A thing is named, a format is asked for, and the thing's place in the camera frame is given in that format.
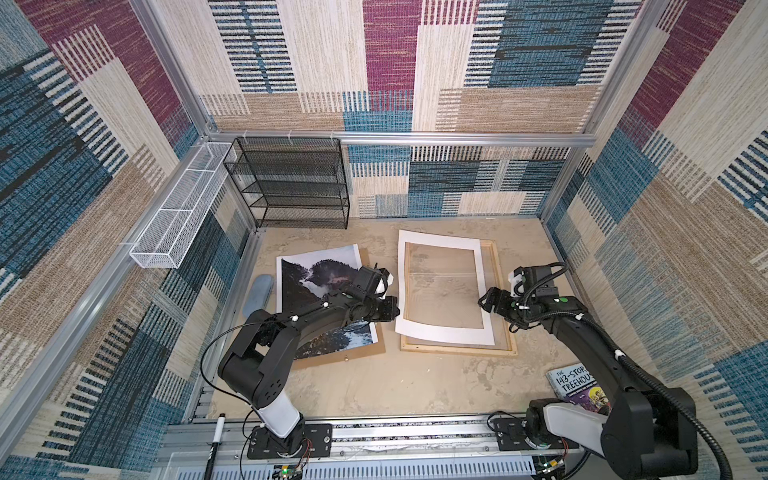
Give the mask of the light wooden picture frame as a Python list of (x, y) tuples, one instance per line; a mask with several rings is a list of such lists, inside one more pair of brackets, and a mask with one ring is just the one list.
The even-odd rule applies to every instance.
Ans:
[[(497, 247), (491, 240), (479, 241), (481, 244), (487, 290), (491, 287), (497, 287), (501, 289), (505, 286), (505, 280), (501, 273)], [(422, 353), (463, 354), (476, 356), (483, 355), (496, 357), (515, 356), (517, 354), (517, 345), (514, 335), (509, 332), (507, 322), (502, 317), (494, 316), (492, 314), (490, 314), (490, 319), (492, 321), (495, 338), (495, 344), (492, 346), (431, 342), (407, 337), (398, 333), (400, 335), (401, 349), (403, 351), (416, 351)]]

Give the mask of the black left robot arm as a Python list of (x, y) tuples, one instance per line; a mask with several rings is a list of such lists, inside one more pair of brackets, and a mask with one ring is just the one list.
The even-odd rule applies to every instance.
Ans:
[(360, 268), (350, 282), (301, 307), (253, 312), (223, 354), (217, 375), (241, 396), (264, 424), (257, 445), (270, 456), (291, 458), (321, 443), (305, 433), (305, 418), (284, 392), (298, 349), (355, 321), (391, 322), (397, 298), (386, 294), (393, 275)]

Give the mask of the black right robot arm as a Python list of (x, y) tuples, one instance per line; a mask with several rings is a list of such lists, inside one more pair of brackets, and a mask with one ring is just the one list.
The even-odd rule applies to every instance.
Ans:
[(561, 262), (519, 267), (512, 288), (492, 287), (478, 304), (511, 329), (541, 326), (578, 358), (603, 389), (610, 410), (599, 414), (555, 399), (530, 402), (524, 423), (534, 446), (572, 440), (603, 457), (622, 479), (690, 475), (698, 469), (695, 404), (681, 388), (669, 389), (631, 360), (587, 307), (559, 294)]

